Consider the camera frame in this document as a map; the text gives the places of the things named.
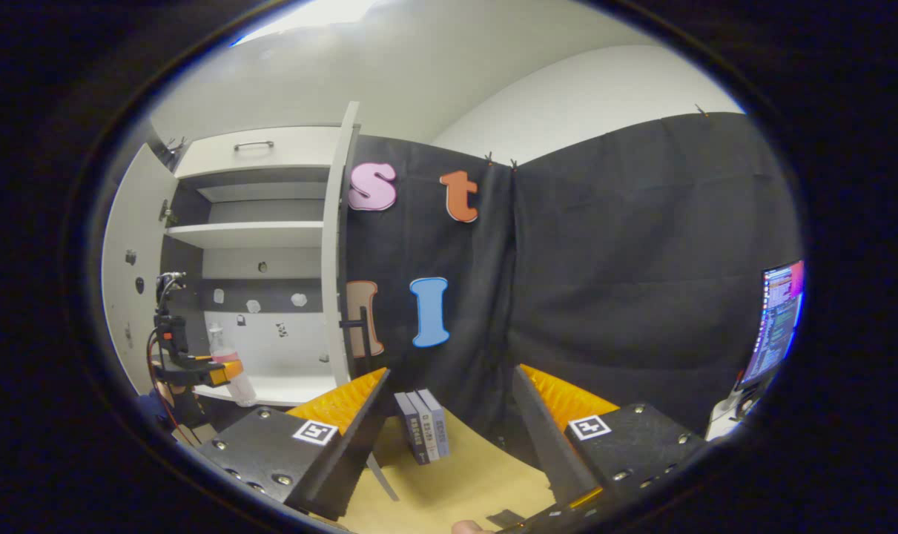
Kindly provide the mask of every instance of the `white sticker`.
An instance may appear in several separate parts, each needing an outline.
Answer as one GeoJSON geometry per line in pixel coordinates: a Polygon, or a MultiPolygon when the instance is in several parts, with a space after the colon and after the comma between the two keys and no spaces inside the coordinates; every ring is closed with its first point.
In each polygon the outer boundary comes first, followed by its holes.
{"type": "Polygon", "coordinates": [[[334,433],[336,432],[336,426],[326,425],[326,423],[318,423],[316,421],[307,421],[303,424],[303,426],[297,429],[296,432],[294,432],[294,438],[319,446],[324,446],[330,441],[330,438],[332,438],[334,433]]]}
{"type": "Polygon", "coordinates": [[[574,430],[574,435],[582,441],[610,433],[610,426],[606,426],[597,415],[575,419],[569,424],[570,428],[574,430]]]}

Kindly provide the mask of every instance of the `person's hand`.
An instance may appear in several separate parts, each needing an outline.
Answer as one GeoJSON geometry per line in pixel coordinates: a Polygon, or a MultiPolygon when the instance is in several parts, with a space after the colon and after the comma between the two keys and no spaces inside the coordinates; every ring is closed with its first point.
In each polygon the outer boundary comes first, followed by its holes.
{"type": "Polygon", "coordinates": [[[466,519],[452,525],[452,534],[495,534],[495,531],[483,530],[475,521],[466,519]]]}

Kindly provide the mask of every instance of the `yellow tabletop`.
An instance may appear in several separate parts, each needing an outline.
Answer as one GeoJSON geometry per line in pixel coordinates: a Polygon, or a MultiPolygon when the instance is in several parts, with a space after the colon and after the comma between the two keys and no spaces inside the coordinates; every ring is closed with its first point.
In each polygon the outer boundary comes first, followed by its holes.
{"type": "Polygon", "coordinates": [[[527,518],[554,504],[543,471],[493,446],[448,410],[445,416],[451,454],[425,466],[412,458],[399,418],[387,419],[374,453],[399,501],[365,469],[337,523],[358,534],[449,534],[466,519],[499,530],[487,516],[507,508],[527,518]]]}

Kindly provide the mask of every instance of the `foam letter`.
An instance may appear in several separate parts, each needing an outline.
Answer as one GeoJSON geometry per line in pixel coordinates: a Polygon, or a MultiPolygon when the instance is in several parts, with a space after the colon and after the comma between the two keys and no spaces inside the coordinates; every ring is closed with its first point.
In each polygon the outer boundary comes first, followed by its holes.
{"type": "Polygon", "coordinates": [[[350,207],[382,211],[395,203],[395,169],[388,163],[363,163],[350,173],[350,207]]]}
{"type": "Polygon", "coordinates": [[[439,183],[446,186],[446,211],[449,212],[449,217],[462,223],[478,219],[478,210],[469,207],[469,193],[478,192],[477,183],[469,182],[469,173],[448,173],[439,178],[439,183]]]}
{"type": "MultiPolygon", "coordinates": [[[[352,320],[360,319],[360,307],[366,307],[366,322],[370,331],[370,351],[373,355],[381,355],[383,344],[377,339],[377,327],[373,324],[373,295],[378,291],[377,284],[368,280],[354,280],[346,283],[346,316],[352,320]]],[[[363,349],[363,332],[359,328],[350,328],[350,348],[354,358],[366,355],[363,349]]]]}
{"type": "Polygon", "coordinates": [[[442,325],[442,293],[449,287],[445,278],[416,278],[409,284],[419,311],[419,335],[412,338],[416,347],[445,343],[449,333],[442,325]]]}

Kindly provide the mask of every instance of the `book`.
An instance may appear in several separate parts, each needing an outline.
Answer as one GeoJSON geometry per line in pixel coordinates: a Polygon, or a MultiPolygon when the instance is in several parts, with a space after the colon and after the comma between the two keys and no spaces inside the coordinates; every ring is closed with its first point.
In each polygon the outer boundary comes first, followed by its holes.
{"type": "Polygon", "coordinates": [[[429,454],[429,462],[435,462],[439,459],[438,445],[435,443],[435,425],[432,423],[432,412],[426,403],[422,402],[419,393],[408,392],[406,396],[412,405],[415,406],[416,412],[419,412],[419,423],[422,426],[422,439],[426,442],[426,452],[429,454]]]}
{"type": "Polygon", "coordinates": [[[422,422],[419,420],[419,412],[412,405],[406,393],[395,393],[395,403],[399,406],[399,412],[402,412],[402,429],[406,436],[406,441],[412,449],[412,457],[415,462],[427,464],[429,462],[429,453],[426,450],[426,442],[422,437],[422,422]]]}
{"type": "Polygon", "coordinates": [[[432,423],[435,424],[435,445],[439,452],[439,458],[445,458],[449,455],[449,433],[446,430],[446,410],[442,409],[442,405],[432,392],[428,389],[419,389],[419,398],[426,403],[429,412],[432,413],[432,423]]]}

